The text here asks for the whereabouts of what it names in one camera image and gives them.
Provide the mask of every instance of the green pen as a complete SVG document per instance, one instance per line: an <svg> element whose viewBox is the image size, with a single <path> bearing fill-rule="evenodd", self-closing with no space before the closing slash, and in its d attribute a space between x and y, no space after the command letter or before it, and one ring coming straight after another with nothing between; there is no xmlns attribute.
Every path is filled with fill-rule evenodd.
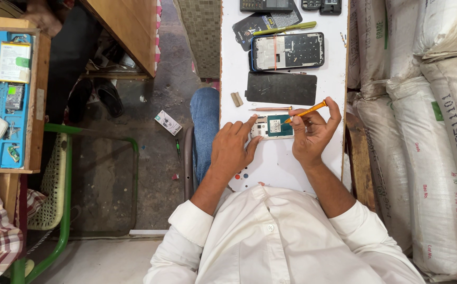
<svg viewBox="0 0 457 284"><path fill-rule="evenodd" d="M180 157L180 161L181 161L180 142L177 139L176 139L176 148L177 148L177 155Z"/></svg>
<svg viewBox="0 0 457 284"><path fill-rule="evenodd" d="M254 36L263 36L265 34L273 34L273 33L283 32L283 31L291 30L291 29L301 29L301 30L309 29L309 28L314 28L315 26L316 26L316 22L300 23L300 24L291 25L291 26L288 26L288 27L256 31L256 32L253 33L253 35Z"/></svg>

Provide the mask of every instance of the orange screwdriver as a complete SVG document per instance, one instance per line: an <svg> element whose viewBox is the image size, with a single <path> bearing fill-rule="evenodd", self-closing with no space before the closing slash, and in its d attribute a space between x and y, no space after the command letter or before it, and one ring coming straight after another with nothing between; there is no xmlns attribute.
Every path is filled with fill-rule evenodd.
<svg viewBox="0 0 457 284"><path fill-rule="evenodd" d="M296 116L302 117L302 116L304 116L304 115L306 115L306 114L308 114L308 113L310 113L310 112L314 112L315 110L317 110L317 109L319 109L319 108L321 108L321 107L326 107L326 102L325 102L325 100L323 100L323 101L322 101L321 103L319 103L319 104L316 104L316 105L312 106L312 107L311 107L310 109L308 109L307 111L305 111L305 112L303 112L303 113L295 114L295 115L296 115ZM284 121L282 124L280 124L280 125L283 125L283 124L285 124L285 123L290 123L290 122L292 122L292 118L293 118L293 116L290 117L290 118L288 118L287 120L285 120L285 121Z"/></svg>

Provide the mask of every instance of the white shirt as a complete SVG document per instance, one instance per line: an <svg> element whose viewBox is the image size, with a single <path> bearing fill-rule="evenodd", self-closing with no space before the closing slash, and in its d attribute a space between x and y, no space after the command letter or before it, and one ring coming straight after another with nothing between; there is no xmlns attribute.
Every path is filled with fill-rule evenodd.
<svg viewBox="0 0 457 284"><path fill-rule="evenodd" d="M215 217L176 208L144 284L425 283L377 215L357 203L328 219L313 195L257 185Z"/></svg>

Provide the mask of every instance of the phone keypad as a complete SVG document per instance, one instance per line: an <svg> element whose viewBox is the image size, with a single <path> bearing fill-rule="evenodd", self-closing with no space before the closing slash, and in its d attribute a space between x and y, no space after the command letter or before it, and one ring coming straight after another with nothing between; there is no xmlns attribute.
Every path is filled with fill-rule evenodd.
<svg viewBox="0 0 457 284"><path fill-rule="evenodd" d="M303 9L320 9L321 0L301 0Z"/></svg>
<svg viewBox="0 0 457 284"><path fill-rule="evenodd" d="M243 0L243 8L262 9L262 0Z"/></svg>

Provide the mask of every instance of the white work surface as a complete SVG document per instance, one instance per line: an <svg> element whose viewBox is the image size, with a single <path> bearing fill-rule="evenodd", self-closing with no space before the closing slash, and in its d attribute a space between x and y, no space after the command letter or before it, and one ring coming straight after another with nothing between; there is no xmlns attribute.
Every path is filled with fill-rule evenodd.
<svg viewBox="0 0 457 284"><path fill-rule="evenodd" d="M348 30L348 1L343 1L342 13L339 16L324 16L316 11L301 9L300 0L295 0L303 17L302 23L316 21L316 27L306 30L289 30L287 33L322 32L325 35L325 64L318 68L291 69L291 73L306 72L318 77L315 104L330 96L337 102L344 115L345 79L346 79L346 48L340 33L347 35ZM249 111L262 107L285 107L280 104L248 102L244 92L248 81L248 52L236 42L232 25L251 15L252 13L240 12L239 1L224 0L222 5L221 23L221 99L220 99L220 125L227 122L247 121L255 113ZM273 71L287 73L287 70ZM244 104L236 107L231 93L239 92ZM310 108L310 106L294 105L296 108ZM329 109L323 107L319 113L325 120L330 117ZM334 137L326 146L322 158L330 170L341 178L343 155L343 127L341 121ZM292 154L293 139L263 140L257 147L255 159L244 169L241 179L232 178L229 186L235 191L250 188L261 181L266 185L285 187L294 190L314 192L299 162Z"/></svg>

